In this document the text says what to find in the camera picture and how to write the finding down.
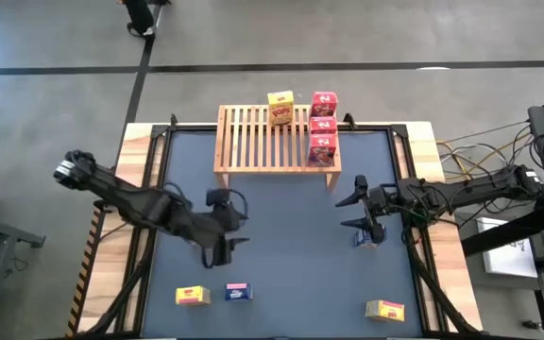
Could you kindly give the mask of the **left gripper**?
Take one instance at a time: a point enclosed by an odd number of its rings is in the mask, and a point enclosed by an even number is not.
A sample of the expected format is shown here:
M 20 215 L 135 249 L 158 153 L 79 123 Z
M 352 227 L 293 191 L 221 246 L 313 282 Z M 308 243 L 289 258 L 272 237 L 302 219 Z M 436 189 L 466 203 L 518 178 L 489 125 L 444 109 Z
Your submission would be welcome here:
M 230 203 L 231 194 L 237 194 L 243 200 L 244 212 L 240 212 L 240 215 L 242 219 L 247 219 L 247 199 L 234 189 L 209 190 L 206 194 L 206 205 Z M 221 237 L 227 232 L 235 230 L 235 210 L 231 207 L 216 207 L 211 212 L 197 212 L 195 224 L 195 241 L 200 246 L 214 246 L 216 244 L 212 253 L 213 266 L 230 264 L 233 250 L 238 245 L 249 241 L 249 238 L 226 239 Z

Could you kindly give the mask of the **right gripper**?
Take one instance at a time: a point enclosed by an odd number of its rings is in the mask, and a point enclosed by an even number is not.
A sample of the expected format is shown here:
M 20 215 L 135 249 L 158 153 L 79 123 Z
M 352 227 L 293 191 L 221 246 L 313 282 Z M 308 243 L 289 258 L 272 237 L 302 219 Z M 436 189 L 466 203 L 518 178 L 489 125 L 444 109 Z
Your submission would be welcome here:
M 358 175 L 354 180 L 354 190 L 347 198 L 335 204 L 337 208 L 358 203 L 366 199 L 368 191 L 368 212 L 371 218 L 363 217 L 341 222 L 342 226 L 356 228 L 355 245 L 379 245 L 386 239 L 385 227 L 377 218 L 400 212 L 400 196 L 397 184 L 381 184 L 368 190 L 366 177 Z

